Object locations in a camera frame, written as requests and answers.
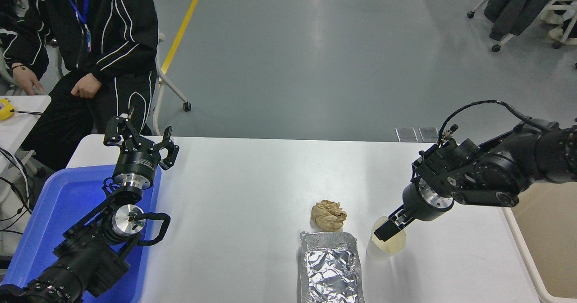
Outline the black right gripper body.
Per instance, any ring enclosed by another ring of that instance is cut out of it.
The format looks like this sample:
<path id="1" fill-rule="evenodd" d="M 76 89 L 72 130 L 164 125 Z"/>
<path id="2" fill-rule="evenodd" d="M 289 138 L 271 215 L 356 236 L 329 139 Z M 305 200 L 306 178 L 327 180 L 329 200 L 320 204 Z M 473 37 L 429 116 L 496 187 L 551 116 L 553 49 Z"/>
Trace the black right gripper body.
<path id="1" fill-rule="evenodd" d="M 406 217 L 432 221 L 447 212 L 447 199 L 439 195 L 424 179 L 410 183 L 403 191 Z"/>

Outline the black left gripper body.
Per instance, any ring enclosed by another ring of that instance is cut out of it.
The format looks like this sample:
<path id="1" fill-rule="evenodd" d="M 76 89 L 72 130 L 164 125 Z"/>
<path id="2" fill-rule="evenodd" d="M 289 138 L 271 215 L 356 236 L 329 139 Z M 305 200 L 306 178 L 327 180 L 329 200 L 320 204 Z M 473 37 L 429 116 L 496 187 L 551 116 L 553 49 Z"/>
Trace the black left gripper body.
<path id="1" fill-rule="evenodd" d="M 121 182 L 122 175 L 138 175 L 148 183 L 152 183 L 156 176 L 160 162 L 158 152 L 121 150 L 114 168 L 113 179 Z"/>

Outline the person's left hand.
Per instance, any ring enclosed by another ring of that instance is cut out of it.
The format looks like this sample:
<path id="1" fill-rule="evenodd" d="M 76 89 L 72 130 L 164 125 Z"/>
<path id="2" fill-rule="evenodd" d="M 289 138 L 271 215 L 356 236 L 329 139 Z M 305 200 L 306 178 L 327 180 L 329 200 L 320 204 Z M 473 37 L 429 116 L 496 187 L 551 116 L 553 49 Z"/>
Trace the person's left hand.
<path id="1" fill-rule="evenodd" d="M 71 90 L 71 95 L 74 97 L 93 99 L 101 87 L 101 81 L 92 73 L 88 73 L 74 85 Z"/>

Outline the person's right hand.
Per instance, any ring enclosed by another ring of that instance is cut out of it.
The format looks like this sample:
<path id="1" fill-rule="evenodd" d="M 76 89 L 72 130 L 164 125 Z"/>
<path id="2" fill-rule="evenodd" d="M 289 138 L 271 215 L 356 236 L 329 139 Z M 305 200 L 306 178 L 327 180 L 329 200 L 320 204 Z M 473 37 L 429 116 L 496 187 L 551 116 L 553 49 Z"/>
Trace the person's right hand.
<path id="1" fill-rule="evenodd" d="M 11 67 L 13 78 L 17 86 L 28 96 L 43 95 L 45 89 L 35 73 L 21 63 L 14 63 Z"/>

